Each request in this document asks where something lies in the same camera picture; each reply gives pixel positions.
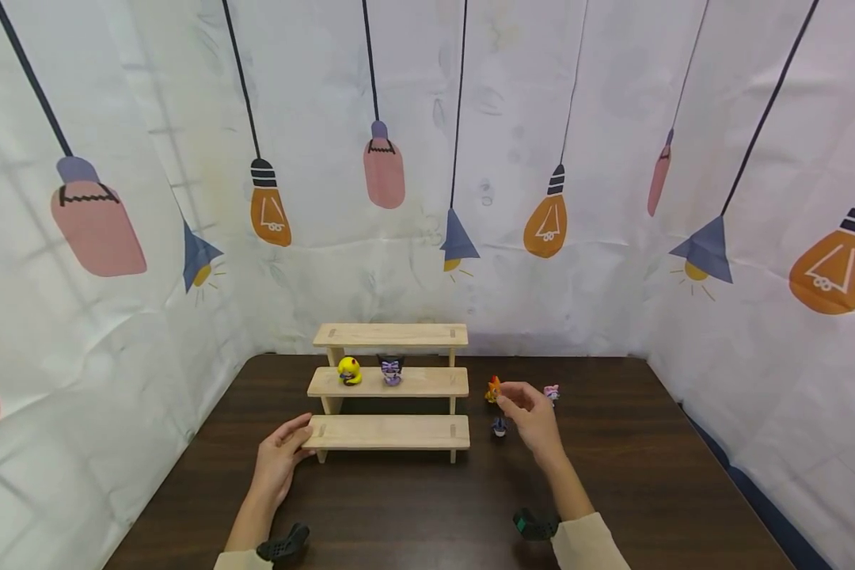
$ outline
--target wooden tiered stand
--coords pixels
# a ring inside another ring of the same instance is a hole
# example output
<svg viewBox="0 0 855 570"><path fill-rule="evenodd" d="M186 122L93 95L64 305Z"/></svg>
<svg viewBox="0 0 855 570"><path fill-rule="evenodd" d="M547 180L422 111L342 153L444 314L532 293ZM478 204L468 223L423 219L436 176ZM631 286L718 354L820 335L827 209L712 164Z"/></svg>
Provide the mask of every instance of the wooden tiered stand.
<svg viewBox="0 0 855 570"><path fill-rule="evenodd" d="M330 450L469 449L468 416L456 415L456 398L469 395L469 374L454 367L456 349L465 347L465 325L388 325L330 323L320 326L314 347L325 347L329 367L319 367L307 389L323 402L324 415L313 416L313 435L304 448L316 450L320 463ZM336 366L345 348L445 348L450 367L403 367L402 383L387 386L378 367L361 367L361 383L340 382ZM448 397L450 415L339 415L346 397Z"/></svg>

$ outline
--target pink light bulb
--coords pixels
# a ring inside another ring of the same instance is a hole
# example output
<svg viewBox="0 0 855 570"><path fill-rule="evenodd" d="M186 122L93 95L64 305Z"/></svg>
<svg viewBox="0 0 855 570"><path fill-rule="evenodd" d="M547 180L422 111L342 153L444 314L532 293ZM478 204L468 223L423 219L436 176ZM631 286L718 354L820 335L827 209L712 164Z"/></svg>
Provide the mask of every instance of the pink light bulb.
<svg viewBox="0 0 855 570"><path fill-rule="evenodd" d="M662 148L662 152L660 152L658 156L658 160L655 161L653 180L649 185L649 201L646 203L646 211L649 212L650 216L656 215L658 200L662 198L662 187L665 186L665 179L668 176L668 167L671 166L671 140L674 136L675 130L672 128L671 131L668 131L668 139L665 142L665 146Z"/></svg>
<svg viewBox="0 0 855 570"><path fill-rule="evenodd" d="M51 214L83 269L99 277L146 271L146 258L117 192L98 180L95 167L75 156L57 162L63 186Z"/></svg>
<svg viewBox="0 0 855 570"><path fill-rule="evenodd" d="M371 137L365 146L365 180L371 202L392 210L405 199L405 175L402 152L390 142L383 121L371 124Z"/></svg>

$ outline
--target blue lamp shade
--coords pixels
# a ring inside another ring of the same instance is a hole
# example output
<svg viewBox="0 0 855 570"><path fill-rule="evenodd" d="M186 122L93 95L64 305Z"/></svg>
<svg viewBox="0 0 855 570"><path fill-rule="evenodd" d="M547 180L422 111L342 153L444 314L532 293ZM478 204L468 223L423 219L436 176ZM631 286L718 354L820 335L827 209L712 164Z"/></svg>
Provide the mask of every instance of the blue lamp shade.
<svg viewBox="0 0 855 570"><path fill-rule="evenodd" d="M722 216L705 224L669 253L685 258L711 277L726 283L732 282L732 269L725 256L725 221Z"/></svg>
<svg viewBox="0 0 855 570"><path fill-rule="evenodd" d="M187 226L187 220L184 220L184 241L184 287L189 291L200 270L224 253L194 234Z"/></svg>
<svg viewBox="0 0 855 570"><path fill-rule="evenodd" d="M452 208L446 213L446 240L440 249L444 252L444 260L481 257Z"/></svg>

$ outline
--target lamp cord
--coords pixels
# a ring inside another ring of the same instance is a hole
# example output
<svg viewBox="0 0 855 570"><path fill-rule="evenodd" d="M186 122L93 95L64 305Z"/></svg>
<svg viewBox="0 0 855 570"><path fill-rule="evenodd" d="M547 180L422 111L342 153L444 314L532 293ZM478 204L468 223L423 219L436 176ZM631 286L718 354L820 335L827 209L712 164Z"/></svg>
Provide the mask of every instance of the lamp cord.
<svg viewBox="0 0 855 570"><path fill-rule="evenodd" d="M767 120L767 116L770 114L770 109L773 106L773 103L776 102L776 96L779 96L779 92L782 89L782 84L785 82L785 76L789 72L789 66L792 65L792 60L795 59L795 52L798 52L798 47L801 43L801 38L804 37L804 32L808 29L808 24L811 23L811 17L813 17L814 10L817 8L819 0L813 0L811 2L811 8L807 11L807 16L804 18L804 23L801 24L801 30L798 32L798 36L795 36L795 43L792 44L792 50L788 52L788 58L785 60L785 65L782 66L782 72L780 73L779 80L776 82L776 88L772 90L772 95L769 96L769 101L767 102L767 107L763 109L763 116L760 116L760 121L757 123L757 130L754 131L754 136L750 138L750 144L747 145L747 150L744 154L744 159L741 161L741 166L738 168L738 175L735 176L734 184L731 186L731 192L728 193L728 198L725 200L725 205L722 206L722 212L720 216L725 215L726 210L728 209L728 205L732 203L732 197L735 195L735 190L738 190L738 183L741 181L741 175L744 174L744 169L747 166L747 161L751 158L751 152L754 149L754 145L757 143L757 137L760 134L760 131L763 129L763 124Z"/></svg>
<svg viewBox="0 0 855 570"><path fill-rule="evenodd" d="M41 84L38 82L38 78L34 74L32 64L25 55L23 44L20 43L19 36L16 36L16 31L13 29L13 23L10 22L10 18L7 16L6 10L3 8L1 1L0 24L3 26L3 31L6 32L6 37L8 38L9 43L13 46L16 59L19 60L19 65L23 67L25 77L28 79L29 85L32 86L34 95L38 97L38 102L41 104L41 108L47 118L47 121L51 124L51 130L54 131L54 136L57 138L57 143L60 144L63 154L68 157L73 156L73 150L70 150L70 145L67 143L67 137L63 136L63 131L61 131L60 123L57 122L57 116L54 114L54 109L51 109L51 104L48 102L48 96L44 95L44 90L41 88Z"/></svg>
<svg viewBox="0 0 855 570"><path fill-rule="evenodd" d="M674 107L674 119L671 120L671 127L675 127L675 122L678 122L678 112L681 109L681 101L684 101L684 89L687 86L687 77L690 76L690 68L693 66L694 54L697 53L697 44L700 41L700 32L703 31L703 23L707 21L707 10L709 10L709 0L703 6L703 16L700 17L700 26L697 28L697 37L693 38L693 48L690 50L690 59L687 60L687 71L684 72L684 82L681 82L681 93L678 95L678 106Z"/></svg>
<svg viewBox="0 0 855 570"><path fill-rule="evenodd" d="M247 81L244 79L244 67L241 65L241 54L238 52L238 38L234 35L234 24L231 23L231 12L228 10L228 0L222 0L222 8L225 10L225 21L228 22L228 35L231 36L231 48L234 49L234 62L237 64L237 76L241 78L241 91L244 94L244 104L247 106L247 119L251 124L251 137L253 137L253 149L260 158L260 142L256 136L256 125L253 122L253 109L251 108L251 96L247 92Z"/></svg>
<svg viewBox="0 0 855 570"><path fill-rule="evenodd" d="M462 78L466 70L466 23L469 20L469 0L462 8L462 53L459 55L459 95L456 100L456 136L453 138L453 181L450 185L450 209L456 196L456 162L459 158L459 113L462 111Z"/></svg>
<svg viewBox="0 0 855 570"><path fill-rule="evenodd" d="M365 37L367 38L367 65L371 72L371 95L374 98L374 120L380 120L380 108L376 104L376 77L374 76L374 47L370 40L370 18L367 17L367 0L361 0L361 8L365 13Z"/></svg>
<svg viewBox="0 0 855 570"><path fill-rule="evenodd" d="M583 6L583 25L579 28L579 49L576 50L576 70L573 71L573 89L570 91L570 104L567 106L567 124L564 126L564 144L560 145L560 163L564 164L564 151L567 150L567 132L570 131L570 115L573 113L573 97L576 95L576 84L580 78L580 55L583 54L583 38L586 35L586 14L589 13L589 2Z"/></svg>

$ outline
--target dark wooden table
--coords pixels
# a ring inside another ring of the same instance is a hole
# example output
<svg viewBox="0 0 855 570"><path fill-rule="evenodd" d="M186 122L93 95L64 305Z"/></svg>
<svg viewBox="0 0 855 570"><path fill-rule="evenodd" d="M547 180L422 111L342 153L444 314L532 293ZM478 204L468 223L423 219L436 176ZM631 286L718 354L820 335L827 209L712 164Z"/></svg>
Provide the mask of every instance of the dark wooden table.
<svg viewBox="0 0 855 570"><path fill-rule="evenodd" d="M374 366L371 359L363 364ZM260 355L200 428L106 568L212 568L253 473L256 446L283 421L320 412L306 396L325 356ZM515 430L490 433L492 374L560 383L564 445L633 570L786 569L788 560L681 410L637 359L460 358L471 394L471 450L332 451L298 467L273 524L311 528L294 568L506 570L557 568L548 542L524 542L511 522L529 506L553 515L539 470ZM443 359L409 358L410 366ZM448 402L346 400L343 413L447 413Z"/></svg>

